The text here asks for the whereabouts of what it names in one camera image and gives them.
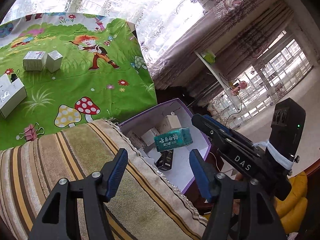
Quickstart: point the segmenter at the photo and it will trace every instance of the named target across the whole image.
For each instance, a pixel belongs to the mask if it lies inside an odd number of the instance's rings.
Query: purple box
[[[171,112],[174,112],[175,115],[178,116],[182,127],[189,127],[193,143],[185,147],[175,148],[173,152],[172,169],[161,172],[184,194],[195,179],[189,164],[189,152],[192,149],[198,149],[201,156],[206,159],[211,147],[207,136],[192,125],[192,113],[186,105],[182,103],[180,99],[176,98],[154,106],[122,122],[119,127],[124,135],[127,135],[127,133],[132,130],[138,136],[141,136],[155,127],[165,116],[171,114]],[[148,155],[157,161],[161,154],[157,152],[156,149],[153,149]]]

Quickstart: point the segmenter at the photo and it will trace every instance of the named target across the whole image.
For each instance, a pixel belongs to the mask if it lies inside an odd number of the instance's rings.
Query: white sheer curtain
[[[34,13],[80,12],[124,18],[136,25],[147,65],[220,0],[17,0],[3,23]]]

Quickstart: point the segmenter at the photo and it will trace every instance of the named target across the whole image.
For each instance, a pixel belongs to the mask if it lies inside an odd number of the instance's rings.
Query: green grass print
[[[76,102],[82,97],[89,97],[100,108],[100,113],[92,116],[94,120],[115,118],[122,122],[156,105],[154,85],[148,71],[141,68],[137,74],[130,64],[136,55],[142,57],[142,53],[137,40],[130,39],[133,34],[124,20],[113,20],[105,25],[105,31],[99,33],[88,31],[81,24],[73,25],[74,29],[73,26],[44,25],[49,30],[44,30],[30,43],[11,48],[15,44],[13,41],[0,48],[0,74],[8,68],[13,68],[15,72],[19,69],[18,77],[28,95],[6,119],[0,117],[0,150],[23,144],[24,141],[16,140],[16,136],[35,122],[44,127],[45,134],[60,131],[61,128],[54,125],[59,106],[75,108]],[[28,31],[32,28],[42,28],[42,25],[31,26]],[[81,51],[69,42],[81,34],[98,37],[96,43],[107,50],[107,56],[120,69],[113,69],[110,64],[98,59],[100,69],[88,71],[92,66],[93,53]],[[109,47],[103,44],[108,36],[114,38]],[[46,68],[42,71],[23,70],[22,60],[28,51],[53,50],[63,55],[58,71],[50,73]],[[119,85],[119,80],[126,80],[129,85]],[[86,123],[84,114],[77,125],[81,123]]]

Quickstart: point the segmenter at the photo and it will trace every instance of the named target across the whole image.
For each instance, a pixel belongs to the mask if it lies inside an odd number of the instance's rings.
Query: green medicine box
[[[187,146],[191,143],[193,143],[193,141],[189,128],[179,128],[155,136],[155,144],[158,152]]]

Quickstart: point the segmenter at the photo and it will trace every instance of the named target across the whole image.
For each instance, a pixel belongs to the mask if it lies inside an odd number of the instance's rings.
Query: binder clip
[[[39,124],[36,122],[35,125],[28,125],[25,129],[23,133],[19,133],[19,139],[24,138],[26,142],[28,141],[34,141],[35,139],[38,138],[38,135],[40,134],[44,134],[44,128],[43,127],[39,127]]]

